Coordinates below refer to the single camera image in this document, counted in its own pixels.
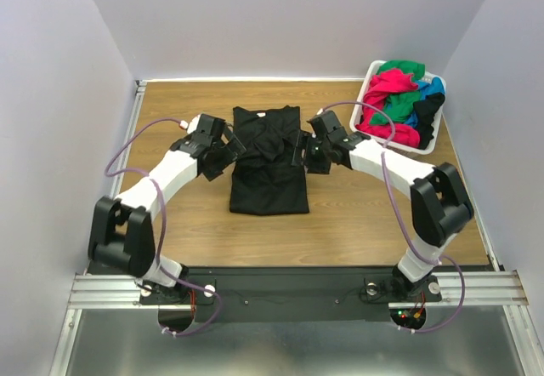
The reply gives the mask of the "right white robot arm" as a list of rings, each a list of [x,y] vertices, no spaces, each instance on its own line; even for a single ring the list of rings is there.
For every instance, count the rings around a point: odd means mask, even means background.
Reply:
[[[403,235],[407,235],[393,190],[411,203],[415,236],[394,266],[391,289],[400,299],[418,294],[443,252],[473,218],[473,205],[457,168],[444,162],[434,166],[405,157],[379,144],[367,134],[348,133],[333,111],[320,111],[308,120],[313,132],[303,132],[309,154],[330,172],[331,165],[373,176],[386,185],[389,201]]]

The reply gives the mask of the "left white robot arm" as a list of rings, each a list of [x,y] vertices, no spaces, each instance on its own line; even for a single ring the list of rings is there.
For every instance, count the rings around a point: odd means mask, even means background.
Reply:
[[[88,257],[139,280],[160,285],[169,302],[183,301],[192,288],[187,268],[162,256],[166,227],[154,237],[156,217],[165,219],[166,205],[199,176],[212,181],[245,152],[232,127],[222,118],[200,114],[178,124],[186,136],[175,141],[150,171],[115,197],[95,204]]]

